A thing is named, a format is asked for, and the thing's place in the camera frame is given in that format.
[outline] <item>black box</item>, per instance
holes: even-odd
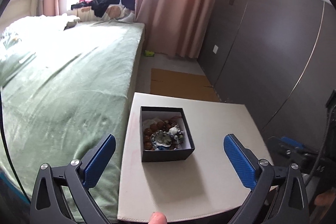
[[[159,151],[144,150],[142,122],[154,118],[159,118],[164,121],[176,116],[182,117],[174,119],[174,121],[178,123],[179,128],[184,132],[184,142],[181,144],[182,149]],[[140,112],[140,135],[142,162],[185,160],[195,150],[193,138],[191,137],[182,108],[142,106]]]

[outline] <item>screw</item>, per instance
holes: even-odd
[[[76,166],[76,165],[79,164],[79,160],[77,160],[77,159],[72,160],[72,161],[70,162],[70,164],[71,164],[72,166]]]
[[[259,163],[260,163],[260,165],[262,165],[262,166],[267,166],[269,162],[268,162],[267,160],[265,160],[265,159],[261,159],[261,160],[259,161]]]
[[[42,165],[41,165],[41,169],[42,169],[42,170],[46,169],[47,167],[48,167],[48,164],[42,164]]]
[[[295,170],[298,170],[299,166],[297,164],[291,164],[291,167]]]

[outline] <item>floor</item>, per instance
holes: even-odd
[[[154,57],[141,56],[135,87],[136,92],[151,93],[152,68],[204,75],[195,59],[169,57],[164,54],[155,54]]]

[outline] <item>white table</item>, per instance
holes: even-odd
[[[195,144],[184,161],[141,162],[140,107],[182,107]],[[215,215],[240,206],[248,193],[223,149],[234,133],[259,159],[271,157],[244,105],[135,93],[121,167],[118,219],[148,222],[160,211],[168,222]]]

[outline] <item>dark wall panel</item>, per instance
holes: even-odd
[[[325,104],[336,89],[336,11],[325,4],[315,51],[288,101],[262,131],[263,137],[294,138],[319,149],[326,126]]]
[[[223,102],[245,104],[262,129],[288,98],[315,44],[322,0],[248,0],[215,85]]]
[[[216,0],[198,62],[212,85],[217,81],[237,35],[247,0]],[[218,46],[216,54],[214,45]]]

